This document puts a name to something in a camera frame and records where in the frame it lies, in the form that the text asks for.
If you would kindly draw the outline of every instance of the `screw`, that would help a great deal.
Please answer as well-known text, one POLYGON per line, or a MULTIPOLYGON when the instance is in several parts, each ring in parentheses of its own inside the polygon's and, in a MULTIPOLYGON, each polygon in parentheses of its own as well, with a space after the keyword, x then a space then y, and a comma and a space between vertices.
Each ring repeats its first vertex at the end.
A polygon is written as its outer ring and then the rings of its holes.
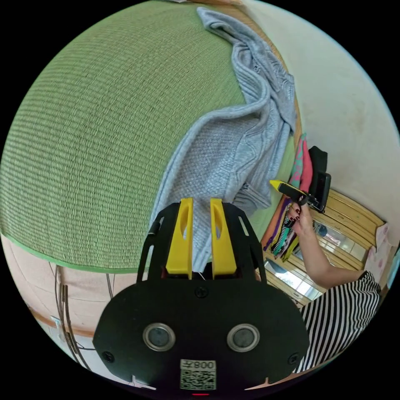
POLYGON ((293 365, 297 362, 298 358, 299 358, 299 353, 294 353, 288 358, 287 362, 289 365, 293 365))
POLYGON ((204 297, 208 296, 208 289, 204 286, 199 286, 195 289, 195 295, 199 299, 204 299, 204 297))
POLYGON ((115 358, 114 356, 109 352, 109 351, 103 351, 103 353, 101 354, 103 356, 103 358, 108 362, 108 363, 112 363, 114 362, 115 358))

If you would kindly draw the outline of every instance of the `woman's arm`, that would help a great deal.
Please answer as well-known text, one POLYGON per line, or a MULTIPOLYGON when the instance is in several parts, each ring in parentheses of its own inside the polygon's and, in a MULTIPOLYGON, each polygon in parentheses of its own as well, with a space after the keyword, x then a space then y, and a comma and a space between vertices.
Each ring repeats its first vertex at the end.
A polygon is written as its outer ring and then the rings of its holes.
POLYGON ((334 286, 354 282, 360 278, 364 271, 337 268, 328 261, 313 230, 313 218, 307 205, 300 208, 293 203, 288 216, 296 220, 293 230, 299 238, 304 266, 308 276, 317 285, 330 289, 334 286))

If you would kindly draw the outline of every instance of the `woman's hand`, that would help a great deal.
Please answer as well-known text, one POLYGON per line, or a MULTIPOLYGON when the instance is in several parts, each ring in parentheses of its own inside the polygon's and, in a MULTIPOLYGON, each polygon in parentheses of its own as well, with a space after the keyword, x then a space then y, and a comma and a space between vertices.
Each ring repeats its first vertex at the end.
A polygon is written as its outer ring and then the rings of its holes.
POLYGON ((297 203, 292 203, 292 205, 289 207, 287 216, 291 220, 296 221, 292 229, 299 239, 309 235, 314 235, 312 223, 313 218, 311 217, 310 209, 308 208, 307 204, 304 204, 300 207, 297 203))

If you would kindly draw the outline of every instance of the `gray sweater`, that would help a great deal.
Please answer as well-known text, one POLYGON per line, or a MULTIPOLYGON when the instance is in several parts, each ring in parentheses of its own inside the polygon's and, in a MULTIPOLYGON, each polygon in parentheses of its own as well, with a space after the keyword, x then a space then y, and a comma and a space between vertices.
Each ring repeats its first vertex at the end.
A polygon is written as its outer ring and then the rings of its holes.
POLYGON ((204 27, 232 44, 232 67, 246 104, 215 110, 189 129, 165 170, 150 223, 182 198, 194 198, 193 271, 211 255, 210 198, 250 216, 270 206, 270 184, 289 134, 295 130, 293 76, 247 25, 220 12, 197 9, 204 27))

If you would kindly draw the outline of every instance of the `wooden baseboard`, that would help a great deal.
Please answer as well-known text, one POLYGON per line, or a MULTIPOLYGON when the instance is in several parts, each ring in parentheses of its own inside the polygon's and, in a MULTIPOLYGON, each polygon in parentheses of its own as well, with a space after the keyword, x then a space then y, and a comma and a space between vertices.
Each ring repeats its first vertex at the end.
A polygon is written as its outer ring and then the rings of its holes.
MULTIPOLYGON (((50 326, 52 328, 56 328, 57 327, 53 320, 44 317, 43 315, 39 314, 37 311, 33 310, 30 307, 29 307, 29 310, 32 313, 32 315, 35 317, 35 319, 37 319, 38 321, 40 321, 40 322, 42 322, 42 323, 44 323, 44 324, 46 324, 46 325, 48 325, 48 326, 50 326)), ((92 338, 95 335, 94 332, 91 332, 91 331, 88 331, 88 330, 79 329, 79 328, 76 328, 74 326, 72 327, 72 330, 73 330, 74 335, 77 335, 77 336, 85 336, 85 337, 88 337, 88 338, 92 338)))

